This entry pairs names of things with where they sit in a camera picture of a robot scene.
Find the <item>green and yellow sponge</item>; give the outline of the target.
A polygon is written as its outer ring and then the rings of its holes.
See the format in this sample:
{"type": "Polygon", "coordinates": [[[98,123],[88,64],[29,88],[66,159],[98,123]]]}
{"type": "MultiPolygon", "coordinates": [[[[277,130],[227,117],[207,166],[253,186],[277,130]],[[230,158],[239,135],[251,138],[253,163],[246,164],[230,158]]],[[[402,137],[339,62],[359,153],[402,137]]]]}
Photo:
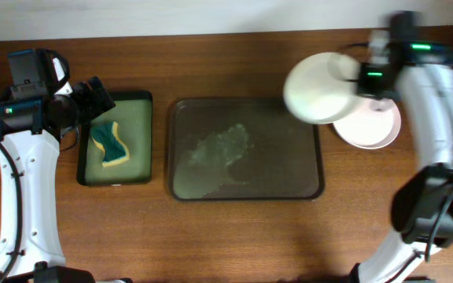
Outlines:
{"type": "Polygon", "coordinates": [[[119,124],[108,122],[99,124],[90,130],[94,145],[103,152],[101,165],[113,167],[130,159],[130,151],[119,136],[119,124]]]}

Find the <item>pink plate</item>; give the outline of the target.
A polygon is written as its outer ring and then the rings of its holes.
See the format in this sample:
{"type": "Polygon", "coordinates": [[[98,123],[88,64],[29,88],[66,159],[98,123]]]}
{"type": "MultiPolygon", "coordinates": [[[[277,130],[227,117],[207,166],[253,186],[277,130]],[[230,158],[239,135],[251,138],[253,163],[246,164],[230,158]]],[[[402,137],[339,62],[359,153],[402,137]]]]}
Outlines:
{"type": "Polygon", "coordinates": [[[364,102],[351,114],[333,123],[337,134],[360,149],[381,149],[398,136],[402,125],[400,111],[392,100],[364,102]]]}

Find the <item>white green-tinted plate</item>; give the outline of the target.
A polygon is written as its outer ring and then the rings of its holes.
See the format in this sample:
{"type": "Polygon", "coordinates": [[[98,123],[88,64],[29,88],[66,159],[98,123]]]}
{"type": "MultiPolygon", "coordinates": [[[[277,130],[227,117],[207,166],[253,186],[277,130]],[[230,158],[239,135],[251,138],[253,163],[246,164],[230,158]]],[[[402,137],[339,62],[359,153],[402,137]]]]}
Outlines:
{"type": "Polygon", "coordinates": [[[363,99],[355,94],[359,62],[348,55],[317,53],[299,62],[286,77],[283,100],[297,119],[334,123],[354,112],[363,99]]]}

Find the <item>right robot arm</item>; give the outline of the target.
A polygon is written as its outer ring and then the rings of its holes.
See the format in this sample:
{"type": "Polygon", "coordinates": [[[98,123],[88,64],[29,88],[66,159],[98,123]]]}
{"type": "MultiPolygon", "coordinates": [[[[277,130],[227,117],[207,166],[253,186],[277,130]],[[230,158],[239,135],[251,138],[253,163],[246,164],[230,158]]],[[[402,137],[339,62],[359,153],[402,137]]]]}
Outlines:
{"type": "Polygon", "coordinates": [[[391,41],[384,64],[362,64],[356,83],[367,97],[403,102],[419,169],[395,194],[392,229],[346,282],[405,282],[433,255],[453,245],[453,51],[442,44],[391,41]]]}

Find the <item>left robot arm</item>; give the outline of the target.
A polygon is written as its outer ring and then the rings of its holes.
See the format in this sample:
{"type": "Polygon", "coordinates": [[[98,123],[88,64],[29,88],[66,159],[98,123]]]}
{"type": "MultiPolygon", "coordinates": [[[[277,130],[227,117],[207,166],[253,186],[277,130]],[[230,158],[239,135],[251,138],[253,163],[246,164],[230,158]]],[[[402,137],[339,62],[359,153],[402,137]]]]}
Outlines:
{"type": "Polygon", "coordinates": [[[61,135],[114,108],[95,76],[70,90],[10,87],[0,102],[0,282],[92,282],[68,267],[58,235],[56,172],[61,135]]]}

